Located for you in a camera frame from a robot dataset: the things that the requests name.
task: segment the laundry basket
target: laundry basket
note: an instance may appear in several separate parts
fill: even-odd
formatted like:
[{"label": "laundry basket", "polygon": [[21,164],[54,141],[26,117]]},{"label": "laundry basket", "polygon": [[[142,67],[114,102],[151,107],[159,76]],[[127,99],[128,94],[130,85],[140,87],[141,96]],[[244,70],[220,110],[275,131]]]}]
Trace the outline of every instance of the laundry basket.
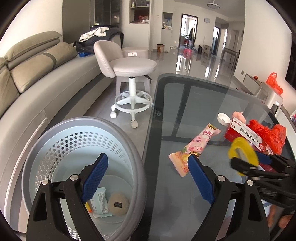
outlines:
[{"label": "laundry basket", "polygon": [[[101,153],[108,156],[107,171],[100,183],[106,199],[112,192],[123,192],[130,201],[123,216],[91,219],[105,240],[127,240],[142,217],[146,200],[146,179],[141,158],[131,139],[109,121],[79,117],[63,121],[44,133],[30,151],[22,174],[22,195],[27,212],[32,207],[41,181],[64,181],[93,164]],[[66,200],[61,206],[70,235],[80,240]]]}]

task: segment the black label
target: black label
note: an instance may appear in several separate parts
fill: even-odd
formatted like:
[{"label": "black label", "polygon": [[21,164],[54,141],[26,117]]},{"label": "black label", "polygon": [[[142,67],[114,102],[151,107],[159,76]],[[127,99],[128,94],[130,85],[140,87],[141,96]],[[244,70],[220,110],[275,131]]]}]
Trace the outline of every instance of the black label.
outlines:
[{"label": "black label", "polygon": [[122,208],[122,203],[121,202],[114,202],[114,206]]}]

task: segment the silver bolt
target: silver bolt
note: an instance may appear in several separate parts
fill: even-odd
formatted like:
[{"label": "silver bolt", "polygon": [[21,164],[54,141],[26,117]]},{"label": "silver bolt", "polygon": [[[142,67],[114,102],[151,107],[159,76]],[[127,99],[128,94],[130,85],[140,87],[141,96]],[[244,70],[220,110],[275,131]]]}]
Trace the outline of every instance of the silver bolt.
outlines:
[{"label": "silver bolt", "polygon": [[78,175],[74,174],[70,177],[71,181],[76,181],[78,179]]},{"label": "silver bolt", "polygon": [[218,181],[220,181],[220,182],[224,182],[224,181],[225,181],[225,177],[223,177],[223,176],[218,176]]},{"label": "silver bolt", "polygon": [[46,185],[48,183],[48,179],[43,179],[42,185]]},{"label": "silver bolt", "polygon": [[248,181],[247,181],[247,184],[248,184],[249,186],[253,186],[253,185],[254,185],[254,183],[253,183],[252,180],[248,180]]}]

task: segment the chair backrest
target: chair backrest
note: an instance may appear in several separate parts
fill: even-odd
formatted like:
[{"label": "chair backrest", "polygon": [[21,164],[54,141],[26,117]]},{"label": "chair backrest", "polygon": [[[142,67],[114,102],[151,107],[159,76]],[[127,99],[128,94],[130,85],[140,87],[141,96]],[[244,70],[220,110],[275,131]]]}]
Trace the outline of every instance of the chair backrest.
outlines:
[{"label": "chair backrest", "polygon": [[111,41],[100,40],[94,44],[94,53],[103,75],[114,78],[116,75],[109,62],[123,58],[119,45]]}]

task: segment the glass tabletop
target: glass tabletop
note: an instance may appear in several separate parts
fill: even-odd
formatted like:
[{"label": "glass tabletop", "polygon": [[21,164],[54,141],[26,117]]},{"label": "glass tabletop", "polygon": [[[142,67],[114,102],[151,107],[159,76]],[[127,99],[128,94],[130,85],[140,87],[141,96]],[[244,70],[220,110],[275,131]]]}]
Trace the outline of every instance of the glass tabletop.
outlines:
[{"label": "glass tabletop", "polygon": [[[229,117],[243,112],[247,123],[256,119],[269,128],[278,124],[270,110],[252,95],[211,81],[165,74],[159,77],[143,159],[147,177],[147,203],[143,218],[131,240],[191,240],[210,204],[205,201],[190,174],[180,177],[168,155],[184,148],[209,123],[221,130],[211,138],[199,157],[217,175],[242,183],[230,167],[224,138],[226,126],[218,113]],[[294,159],[288,140],[283,156]],[[230,201],[225,218],[234,208]]]}]

